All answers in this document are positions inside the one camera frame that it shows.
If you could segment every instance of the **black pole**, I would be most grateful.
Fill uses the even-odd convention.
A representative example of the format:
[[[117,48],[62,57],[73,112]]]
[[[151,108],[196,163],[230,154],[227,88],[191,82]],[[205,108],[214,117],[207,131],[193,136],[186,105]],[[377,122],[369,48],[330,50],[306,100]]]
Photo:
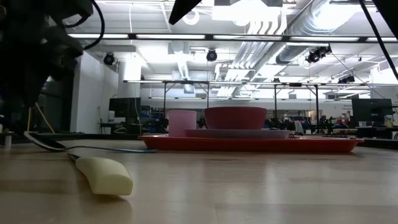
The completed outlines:
[[[318,127],[318,134],[320,134],[319,130],[319,99],[318,99],[318,85],[315,85],[315,97],[317,101],[317,127]]]
[[[207,108],[209,108],[210,84],[207,83]]]
[[[276,119],[277,118],[277,105],[276,105],[276,95],[277,95],[277,93],[276,93],[276,85],[274,85],[274,98],[275,98],[275,111],[274,111],[274,118]]]
[[[164,83],[163,118],[166,118],[166,83]]]

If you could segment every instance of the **table surface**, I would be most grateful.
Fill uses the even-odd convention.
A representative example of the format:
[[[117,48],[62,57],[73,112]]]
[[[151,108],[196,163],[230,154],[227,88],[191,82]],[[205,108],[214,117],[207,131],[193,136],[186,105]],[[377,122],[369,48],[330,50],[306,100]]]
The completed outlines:
[[[142,148],[140,141],[67,141]],[[398,153],[159,152],[74,149],[123,163],[128,197],[93,195],[66,153],[31,144],[0,149],[1,223],[396,223]]]

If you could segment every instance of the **ceiling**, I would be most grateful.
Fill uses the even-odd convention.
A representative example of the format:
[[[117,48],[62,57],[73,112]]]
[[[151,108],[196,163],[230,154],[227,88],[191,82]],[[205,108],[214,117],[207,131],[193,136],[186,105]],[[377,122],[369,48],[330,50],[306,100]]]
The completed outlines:
[[[297,5],[294,8],[287,10],[288,22],[297,13],[300,12],[309,0],[296,0]],[[165,4],[105,4],[98,3],[106,21],[106,33],[201,33],[201,34],[245,34],[248,31],[248,26],[237,26],[231,21],[214,21],[211,18],[212,7],[203,4],[197,7],[200,10],[200,19],[195,25],[188,25],[184,21],[179,21],[174,26],[168,24],[167,20],[170,16],[172,3]],[[129,22],[129,11],[131,12],[131,27]],[[383,36],[393,36],[389,30],[384,19],[377,12],[371,13],[379,32]],[[69,24],[75,23],[79,20],[78,17],[71,17],[67,22]],[[98,33],[100,31],[100,20],[95,13],[84,24],[76,27],[69,32],[78,33]],[[332,33],[332,35],[370,35],[373,36],[372,29],[368,24],[364,13],[358,11],[354,16],[341,27]],[[196,51],[195,55],[187,62],[190,70],[215,70],[217,63],[225,61],[232,61],[239,52],[242,42],[223,42],[223,41],[186,41],[190,47],[200,48],[203,51]],[[171,74],[172,70],[177,69],[177,63],[173,58],[167,55],[168,44],[171,41],[153,41],[153,40],[104,40],[101,41],[101,46],[128,46],[134,45],[144,58],[145,65],[142,67],[143,75],[151,74]],[[216,62],[206,61],[206,50],[215,48],[218,54]],[[358,75],[363,78],[369,76],[369,68],[375,66],[376,63],[366,62],[380,58],[382,51],[378,44],[331,44],[333,53],[343,61],[348,68],[355,67]],[[387,44],[387,49],[391,55],[398,55],[398,44]],[[105,51],[96,52],[100,57],[104,55]],[[115,56],[119,59],[128,58],[129,52],[115,52]],[[328,78],[336,75],[345,69],[345,66],[340,64],[337,59],[329,55],[320,63],[308,69],[308,65],[300,61],[286,67],[283,72],[285,75],[281,79],[290,79],[295,77],[295,82],[302,81],[305,78],[325,77]]]

